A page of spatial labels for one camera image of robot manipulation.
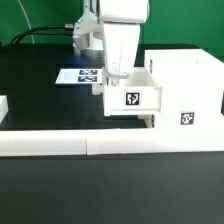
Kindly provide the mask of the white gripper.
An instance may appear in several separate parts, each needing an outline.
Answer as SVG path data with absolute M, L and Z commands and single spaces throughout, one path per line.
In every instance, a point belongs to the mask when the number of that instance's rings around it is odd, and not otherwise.
M 105 72 L 112 78 L 111 86 L 119 86 L 119 79 L 126 79 L 132 74 L 140 25 L 147 21 L 149 11 L 148 0 L 98 0 Z

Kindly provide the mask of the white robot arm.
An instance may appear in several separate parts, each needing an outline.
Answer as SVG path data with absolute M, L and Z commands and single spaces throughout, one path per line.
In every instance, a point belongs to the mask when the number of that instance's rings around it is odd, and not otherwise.
M 74 24 L 73 41 L 82 51 L 91 47 L 91 37 L 100 40 L 105 76 L 129 79 L 134 72 L 140 25 L 149 14 L 149 0 L 84 0 L 84 12 Z

